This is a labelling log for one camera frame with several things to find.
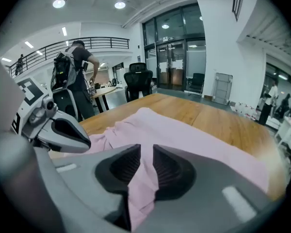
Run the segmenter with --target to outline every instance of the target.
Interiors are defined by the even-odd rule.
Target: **glass door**
[[[159,87],[164,89],[182,90],[183,85],[183,41],[157,47]]]

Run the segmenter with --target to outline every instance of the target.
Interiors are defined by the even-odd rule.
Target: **person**
[[[92,105],[92,100],[87,91],[86,81],[82,72],[82,62],[88,61],[94,65],[94,73],[93,76],[90,78],[90,83],[94,84],[96,75],[98,73],[99,61],[88,50],[85,49],[84,42],[82,42],[81,40],[74,41],[71,47],[76,47],[72,51],[72,54],[74,57],[75,68],[76,70],[80,69],[80,71],[77,74],[75,82],[68,86],[68,89],[72,91],[79,114],[81,114],[84,119],[88,119],[94,116],[95,113]]]
[[[259,118],[259,124],[261,125],[265,125],[268,115],[271,112],[271,108],[272,108],[272,103],[277,99],[278,97],[278,81],[277,80],[273,80],[273,86],[271,88],[271,90],[269,91],[268,94],[266,94],[265,96],[267,97],[265,104],[263,106],[260,118]]]
[[[289,108],[289,98],[291,98],[290,93],[282,100],[281,105],[276,110],[275,117],[282,119],[284,114],[290,109]]]
[[[23,57],[24,57],[24,55],[21,54],[20,58],[17,60],[15,76],[17,76],[18,74],[21,74],[23,72],[23,65],[24,65]]]

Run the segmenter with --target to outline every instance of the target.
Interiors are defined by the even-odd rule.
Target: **desk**
[[[113,91],[116,90],[116,87],[106,87],[106,88],[100,88],[98,90],[96,90],[96,94],[92,96],[92,99],[95,99],[96,101],[96,104],[97,104],[97,107],[98,107],[98,110],[100,113],[103,112],[102,110],[102,107],[101,107],[101,103],[100,103],[100,100],[99,100],[99,97],[102,96],[102,100],[106,106],[106,110],[109,110],[109,107],[108,107],[108,103],[107,103],[107,100],[106,100],[106,94],[108,93],[111,93]]]
[[[288,142],[289,139],[291,138],[291,119],[287,116],[284,117],[284,120],[275,134],[275,138],[277,136],[280,136],[281,141],[278,143],[278,146],[280,146],[281,143],[283,142]]]
[[[265,127],[232,113],[189,100],[151,94],[93,116],[80,124],[88,135],[100,134],[141,107],[148,107],[158,114],[187,123],[255,156],[268,170],[270,198],[275,200],[284,194],[284,169],[269,132]]]

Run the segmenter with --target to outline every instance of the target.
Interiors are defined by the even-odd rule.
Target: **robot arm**
[[[58,110],[54,99],[46,89],[30,77],[17,83],[26,94],[17,115],[19,132],[27,137],[34,147],[54,151],[83,153],[90,149],[91,141],[77,120]]]

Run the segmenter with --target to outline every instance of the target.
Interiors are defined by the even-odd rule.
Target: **door frame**
[[[174,43],[178,43],[181,42],[182,43],[182,48],[183,48],[183,73],[182,73],[182,87],[181,90],[184,91],[186,88],[186,51],[187,51],[187,44],[186,44],[186,40],[182,39],[182,40],[177,40],[177,41],[169,41],[169,42],[164,42],[162,44],[156,45],[155,46],[155,50],[156,50],[156,73],[157,73],[157,86],[158,88],[160,87],[160,82],[161,82],[161,70],[160,70],[160,60],[159,60],[159,47],[163,47],[166,46],[166,50],[167,50],[167,68],[168,68],[168,72],[170,74],[170,61],[171,60],[171,45]],[[169,79],[170,79],[170,75],[167,75],[167,86],[170,85]]]

